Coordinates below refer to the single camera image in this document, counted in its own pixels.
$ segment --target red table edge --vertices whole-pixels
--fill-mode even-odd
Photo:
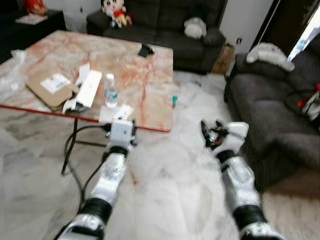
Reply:
[[[55,117],[60,117],[60,118],[78,119],[78,120],[92,122],[92,123],[99,123],[99,121],[97,119],[90,118],[90,117],[84,117],[84,116],[78,116],[78,115],[65,115],[65,114],[60,114],[60,113],[55,113],[55,112],[38,111],[38,110],[32,110],[32,109],[21,108],[21,107],[16,107],[16,106],[7,106],[7,105],[2,105],[2,104],[0,104],[0,108],[30,112],[30,113],[35,113],[35,114],[55,116]],[[137,126],[137,127],[139,129],[160,132],[160,133],[170,133],[171,132],[171,129],[170,130],[159,130],[159,129],[144,127],[144,126]]]

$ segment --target water bottle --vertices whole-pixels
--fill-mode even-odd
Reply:
[[[118,93],[115,88],[115,76],[112,73],[106,75],[104,83],[105,105],[109,108],[115,108],[118,104]]]

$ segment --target stuffed toy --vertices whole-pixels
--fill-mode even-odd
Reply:
[[[47,15],[48,7],[44,4],[43,0],[23,0],[26,10],[31,14]]]
[[[281,49],[272,43],[259,43],[246,56],[246,62],[249,64],[253,64],[257,60],[278,65],[287,72],[292,72],[295,69],[295,65],[288,61]]]
[[[122,28],[122,26],[132,25],[131,17],[126,14],[124,4],[124,0],[101,0],[102,11],[112,19],[111,27]]]
[[[200,1],[192,1],[189,12],[184,22],[184,34],[193,39],[200,39],[207,35],[207,26],[205,24],[208,7]]]

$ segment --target cardboard package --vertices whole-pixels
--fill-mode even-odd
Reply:
[[[226,75],[229,69],[229,66],[233,60],[234,53],[235,53],[235,47],[230,44],[225,44],[222,47],[222,50],[218,59],[213,65],[211,73]]]
[[[33,78],[26,85],[53,111],[62,109],[62,104],[79,92],[77,86],[59,73],[45,79]]]

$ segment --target marble floor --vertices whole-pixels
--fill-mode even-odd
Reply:
[[[204,149],[199,130],[201,119],[232,120],[223,101],[225,80],[185,72],[175,72],[174,80],[173,129],[138,131],[139,145],[128,157],[105,239],[238,239],[225,208],[219,165]],[[1,240],[52,240],[75,215],[76,183],[70,174],[60,175],[72,126],[67,118],[0,109]],[[106,141],[99,130],[80,137]],[[102,153],[92,146],[74,148],[71,160],[82,182]],[[319,201],[269,192],[262,199],[267,218],[287,240],[319,240]]]

